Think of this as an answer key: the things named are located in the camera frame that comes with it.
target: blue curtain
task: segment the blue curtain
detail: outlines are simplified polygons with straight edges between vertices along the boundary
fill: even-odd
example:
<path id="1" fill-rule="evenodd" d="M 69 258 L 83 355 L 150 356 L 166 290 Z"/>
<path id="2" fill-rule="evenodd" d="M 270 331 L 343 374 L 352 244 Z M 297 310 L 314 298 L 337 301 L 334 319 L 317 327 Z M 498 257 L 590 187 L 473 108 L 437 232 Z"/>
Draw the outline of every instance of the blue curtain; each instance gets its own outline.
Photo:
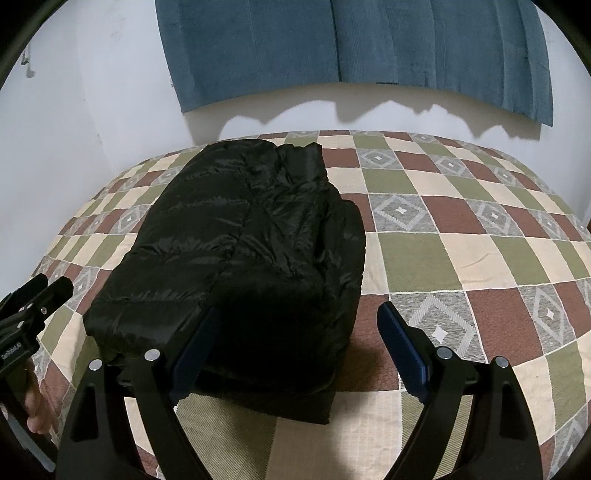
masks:
<path id="1" fill-rule="evenodd" d="M 156 0 L 183 112 L 327 82 L 463 93 L 547 125 L 548 52 L 531 0 Z"/>

